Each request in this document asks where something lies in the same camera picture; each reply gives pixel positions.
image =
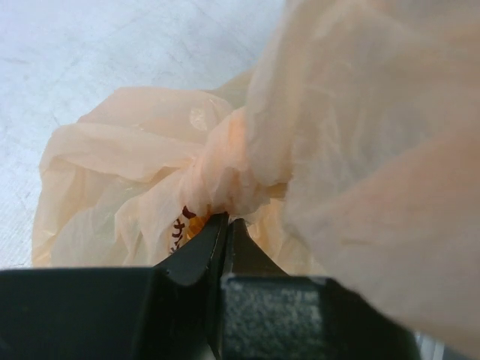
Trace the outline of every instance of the concrete floor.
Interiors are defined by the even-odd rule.
[[[0,269],[30,264],[38,163],[120,86],[212,88],[254,64],[282,0],[0,0]]]

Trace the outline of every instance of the crumpled plastic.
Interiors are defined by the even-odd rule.
[[[475,0],[289,0],[239,82],[117,91],[46,148],[34,264],[154,264],[228,211],[288,272],[321,263],[480,358],[479,18]]]
[[[480,359],[480,2],[286,3],[247,93],[283,224],[399,323]]]
[[[234,91],[218,91],[245,99],[244,76]],[[275,187],[253,178],[244,134],[243,110],[213,94],[119,89],[46,147],[34,266],[154,265],[191,239],[189,229],[227,211],[249,220],[253,239],[286,271],[321,272],[283,231]]]

